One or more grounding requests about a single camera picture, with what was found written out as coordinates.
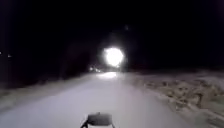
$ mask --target night sky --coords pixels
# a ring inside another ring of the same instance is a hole
[[[108,46],[124,50],[125,71],[224,66],[219,0],[1,0],[0,7],[0,75],[13,85],[80,75],[101,65]]]

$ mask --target snow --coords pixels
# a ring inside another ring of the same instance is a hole
[[[14,100],[14,107],[0,113],[0,127],[79,128],[94,112],[110,113],[116,128],[200,127],[180,118],[154,93],[118,77],[104,80],[93,75],[79,82],[60,82],[56,89],[45,86]]]

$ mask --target snowy road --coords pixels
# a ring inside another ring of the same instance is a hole
[[[0,114],[0,128],[79,128],[93,112],[108,112],[116,128],[194,128],[152,94],[120,78],[92,76],[79,85]]]

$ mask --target bright light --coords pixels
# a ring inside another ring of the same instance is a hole
[[[108,48],[104,54],[106,63],[112,67],[119,67],[124,60],[124,54],[118,48]]]
[[[116,72],[106,72],[98,75],[100,78],[111,79],[117,76]]]

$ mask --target street light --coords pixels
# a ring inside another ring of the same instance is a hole
[[[107,48],[104,50],[104,59],[107,65],[118,68],[124,60],[124,54],[118,48]]]

